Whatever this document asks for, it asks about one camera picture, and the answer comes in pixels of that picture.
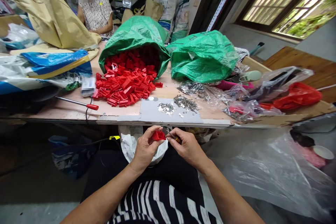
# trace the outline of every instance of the yellow tag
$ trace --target yellow tag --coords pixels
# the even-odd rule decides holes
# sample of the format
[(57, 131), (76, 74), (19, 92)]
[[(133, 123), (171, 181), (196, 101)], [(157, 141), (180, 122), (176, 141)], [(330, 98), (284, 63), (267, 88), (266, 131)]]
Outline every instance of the yellow tag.
[(116, 140), (120, 139), (120, 136), (110, 136), (110, 140), (112, 140), (112, 138), (115, 138)]

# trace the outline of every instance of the screwdriver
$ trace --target screwdriver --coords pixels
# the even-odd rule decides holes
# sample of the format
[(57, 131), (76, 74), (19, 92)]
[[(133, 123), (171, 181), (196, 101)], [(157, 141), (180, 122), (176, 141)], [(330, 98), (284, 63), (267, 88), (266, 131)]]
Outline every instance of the screwdriver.
[(74, 101), (74, 100), (70, 100), (70, 99), (67, 99), (67, 98), (59, 97), (59, 96), (56, 96), (56, 98), (60, 99), (60, 100), (63, 100), (63, 101), (66, 101), (66, 102), (71, 102), (71, 103), (75, 103), (75, 104), (78, 104), (78, 105), (82, 105), (82, 106), (85, 106), (85, 107), (87, 107), (89, 109), (92, 109), (92, 110), (98, 110), (99, 109), (99, 106), (97, 106), (97, 105), (81, 103), (79, 101)]
[(181, 141), (181, 139), (178, 136), (172, 135), (168, 130), (167, 130), (167, 132), (170, 135), (170, 136), (168, 136), (168, 134), (167, 134), (167, 137), (173, 138), (176, 142), (180, 142)]

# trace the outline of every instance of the electrical cable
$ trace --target electrical cable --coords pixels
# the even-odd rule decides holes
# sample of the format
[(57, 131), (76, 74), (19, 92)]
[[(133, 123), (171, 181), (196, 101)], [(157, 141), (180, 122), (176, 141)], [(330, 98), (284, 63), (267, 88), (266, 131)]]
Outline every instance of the electrical cable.
[[(119, 151), (120, 151), (119, 158), (120, 158), (120, 157), (121, 157), (121, 147), (119, 146), (119, 142), (118, 142), (115, 138), (112, 138), (112, 140), (115, 140), (115, 141), (113, 141), (113, 142), (116, 143), (117, 146), (118, 146), (118, 148), (119, 148)], [(103, 160), (102, 160), (101, 155), (100, 155), (100, 146), (101, 146), (101, 144), (102, 144), (102, 143), (100, 142), (100, 143), (99, 143), (99, 147), (98, 147), (98, 153), (97, 153), (97, 155), (99, 156), (99, 159), (100, 159), (101, 164), (102, 164), (105, 168), (110, 168), (110, 167), (113, 166), (116, 162), (118, 162), (119, 158), (118, 158), (112, 165), (110, 165), (110, 166), (106, 166), (106, 165), (104, 164)]]
[(86, 121), (86, 124), (89, 124), (89, 121), (88, 121), (88, 115), (87, 115), (87, 114), (88, 114), (88, 109), (89, 109), (89, 108), (87, 108), (86, 111), (85, 111), (85, 121)]
[(336, 129), (336, 125), (331, 130), (326, 131), (326, 132), (303, 132), (303, 131), (298, 131), (298, 132), (304, 133), (304, 134), (329, 134), (332, 131), (334, 131), (335, 129)]
[[(107, 29), (109, 29), (109, 22), (108, 22), (108, 20), (106, 19), (106, 17), (105, 17), (105, 15), (103, 14), (103, 11), (102, 11), (102, 4), (103, 4), (103, 2), (101, 2), (100, 0), (98, 0), (98, 2), (99, 2), (99, 8), (100, 8), (100, 13), (101, 13), (101, 15), (104, 17), (104, 19), (105, 19), (105, 21), (106, 21), (106, 24), (107, 24)], [(91, 12), (93, 12), (92, 11), (92, 4), (91, 3), (89, 3), (89, 7), (90, 7), (90, 9), (91, 9)]]
[(98, 0), (99, 1), (99, 6), (100, 6), (100, 12), (101, 12), (101, 15), (105, 18), (105, 21), (106, 21), (106, 23), (107, 23), (107, 29), (109, 29), (109, 22), (108, 22), (108, 20), (106, 19), (106, 17), (105, 17), (105, 15), (103, 14), (103, 11), (101, 10), (102, 9), (102, 6), (101, 6), (101, 2), (100, 2), (100, 0)]
[(35, 161), (35, 160), (37, 160), (37, 159), (39, 159), (39, 158), (41, 158), (41, 157), (43, 157), (43, 156), (51, 153), (51, 152), (62, 150), (62, 149), (69, 148), (69, 147), (84, 147), (84, 146), (89, 146), (89, 145), (101, 143), (101, 142), (106, 141), (106, 140), (109, 140), (109, 138), (103, 138), (103, 139), (100, 139), (98, 141), (95, 141), (95, 142), (92, 142), (92, 143), (87, 143), (87, 144), (84, 143), (84, 144), (64, 145), (64, 146), (60, 146), (60, 147), (56, 147), (56, 148), (47, 150), (47, 151), (42, 152), (41, 154), (39, 154), (39, 155), (37, 155), (37, 156), (29, 159), (28, 161), (26, 161), (26, 162), (24, 162), (22, 164), (16, 165), (16, 166), (14, 166), (13, 168), (11, 168), (11, 169), (9, 169), (7, 171), (1, 172), (0, 173), (0, 177), (5, 176), (5, 175), (7, 175), (9, 173), (12, 173), (12, 172), (14, 172), (14, 171), (16, 171), (16, 170), (18, 170), (18, 169), (20, 169), (20, 168), (22, 168), (22, 167), (30, 164), (31, 162), (33, 162), (33, 161)]

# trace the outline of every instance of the window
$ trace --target window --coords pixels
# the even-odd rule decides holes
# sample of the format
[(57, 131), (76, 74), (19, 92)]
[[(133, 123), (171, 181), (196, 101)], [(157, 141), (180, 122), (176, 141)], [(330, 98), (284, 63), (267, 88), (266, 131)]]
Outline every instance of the window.
[(336, 0), (250, 0), (237, 23), (302, 40), (336, 16)]

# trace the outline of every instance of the person's left hand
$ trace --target person's left hand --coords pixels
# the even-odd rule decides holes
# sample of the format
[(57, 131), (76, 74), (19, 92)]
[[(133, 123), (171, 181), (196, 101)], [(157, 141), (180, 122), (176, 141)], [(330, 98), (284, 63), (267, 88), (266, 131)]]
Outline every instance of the person's left hand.
[(133, 160), (130, 162), (131, 168), (136, 172), (143, 172), (151, 163), (155, 152), (164, 140), (153, 141), (151, 136), (154, 131), (162, 130), (162, 127), (154, 125), (148, 128), (145, 133), (138, 139)]

